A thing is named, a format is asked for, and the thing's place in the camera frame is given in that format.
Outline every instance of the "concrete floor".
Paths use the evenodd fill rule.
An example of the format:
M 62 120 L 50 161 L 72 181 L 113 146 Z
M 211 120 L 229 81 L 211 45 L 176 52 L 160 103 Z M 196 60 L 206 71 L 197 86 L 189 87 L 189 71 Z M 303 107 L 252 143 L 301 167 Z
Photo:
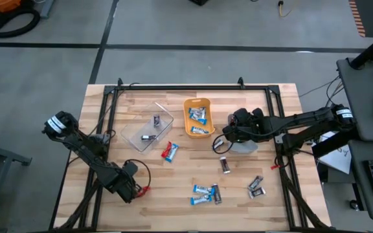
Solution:
M 108 44 L 232 45 L 254 47 L 365 48 L 347 0 L 300 0 L 285 19 L 275 1 L 120 0 Z M 57 0 L 51 18 L 35 30 L 0 42 L 99 44 L 113 0 Z M 291 6 L 293 1 L 286 0 Z M 28 20 L 21 16 L 7 28 Z M 80 114 L 98 49 L 0 48 L 0 147 L 33 157 L 14 165 L 0 196 L 0 228 L 46 230 L 54 210 L 68 151 L 40 132 L 60 110 Z M 106 49 L 96 83 L 296 83 L 300 94 L 337 76 L 347 53 L 234 52 Z M 301 98 L 304 111 L 326 103 L 326 88 Z M 344 93 L 334 98 L 347 105 Z M 332 225 L 373 230 L 366 212 L 349 209 L 350 185 L 326 184 Z M 24 205 L 32 200 L 32 205 Z

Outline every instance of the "orange vacuum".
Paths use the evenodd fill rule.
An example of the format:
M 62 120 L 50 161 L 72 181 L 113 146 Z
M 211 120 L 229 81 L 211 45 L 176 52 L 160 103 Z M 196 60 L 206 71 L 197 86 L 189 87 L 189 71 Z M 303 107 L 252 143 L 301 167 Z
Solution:
M 34 10 L 33 0 L 0 0 L 0 29 L 10 20 L 22 14 L 32 14 L 32 21 L 22 28 L 10 32 L 0 32 L 0 38 L 11 38 L 27 33 L 40 21 L 40 13 Z

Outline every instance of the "wheel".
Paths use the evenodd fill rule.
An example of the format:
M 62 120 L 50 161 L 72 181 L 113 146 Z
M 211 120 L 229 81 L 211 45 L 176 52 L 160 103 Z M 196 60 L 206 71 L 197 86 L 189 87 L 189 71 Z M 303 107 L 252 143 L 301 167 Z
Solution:
M 357 201 L 356 201 L 356 200 L 351 200 L 351 201 L 349 202 L 349 207 L 350 207 L 352 210 L 359 211 L 359 206 L 357 205 Z

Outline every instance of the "wooden table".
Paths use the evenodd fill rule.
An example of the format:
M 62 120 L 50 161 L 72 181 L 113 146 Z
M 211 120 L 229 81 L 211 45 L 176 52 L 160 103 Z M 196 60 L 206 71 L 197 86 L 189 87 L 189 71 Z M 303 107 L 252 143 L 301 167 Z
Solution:
M 301 113 L 296 85 L 279 86 L 286 115 Z M 89 133 L 96 125 L 103 90 L 104 85 L 87 87 L 80 115 L 80 129 L 85 133 Z M 207 139 L 190 139 L 185 133 L 183 102 L 187 98 L 200 97 L 211 101 L 216 132 Z M 152 152 L 141 155 L 123 141 L 120 130 L 142 111 L 144 106 L 152 102 L 165 106 L 173 115 L 174 124 L 166 138 Z M 114 125 L 117 135 L 111 141 L 109 161 L 114 161 L 119 166 L 126 159 L 144 161 L 152 172 L 152 190 L 131 204 L 124 203 L 117 194 L 104 190 L 98 230 L 288 230 L 278 170 L 270 168 L 276 156 L 273 141 L 259 143 L 258 151 L 250 155 L 226 153 L 231 169 L 231 173 L 227 175 L 221 170 L 220 156 L 211 150 L 212 141 L 221 133 L 227 115 L 241 107 L 249 111 L 260 107 L 264 114 L 268 115 L 266 95 L 263 91 L 125 91 L 117 103 Z M 180 145 L 172 163 L 164 161 L 161 157 L 168 140 Z M 319 218 L 330 225 L 313 157 L 300 153 L 295 156 L 295 163 L 303 197 Z M 87 171 L 88 166 L 81 160 L 74 161 L 68 167 L 55 227 L 64 223 L 82 200 Z M 267 194 L 250 199 L 247 185 L 256 175 L 264 176 L 262 186 Z M 146 185 L 148 182 L 148 173 L 141 164 L 135 180 L 140 185 Z M 194 196 L 193 185 L 210 186 L 212 183 L 218 183 L 220 186 L 222 204 L 205 203 L 191 206 L 189 198 Z M 292 206 L 299 225 L 294 199 Z M 90 220 L 89 214 L 87 224 L 90 224 Z

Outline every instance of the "clear plastic container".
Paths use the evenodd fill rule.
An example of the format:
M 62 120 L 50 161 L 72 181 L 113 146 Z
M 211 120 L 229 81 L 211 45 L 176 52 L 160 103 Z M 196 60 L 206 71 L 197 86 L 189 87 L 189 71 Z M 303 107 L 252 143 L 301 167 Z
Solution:
M 154 116 L 159 116 L 159 125 L 155 125 Z M 135 150 L 147 154 L 172 129 L 173 116 L 161 104 L 156 102 L 148 105 L 133 120 L 130 120 L 120 134 Z M 155 135 L 153 140 L 141 140 L 144 135 Z

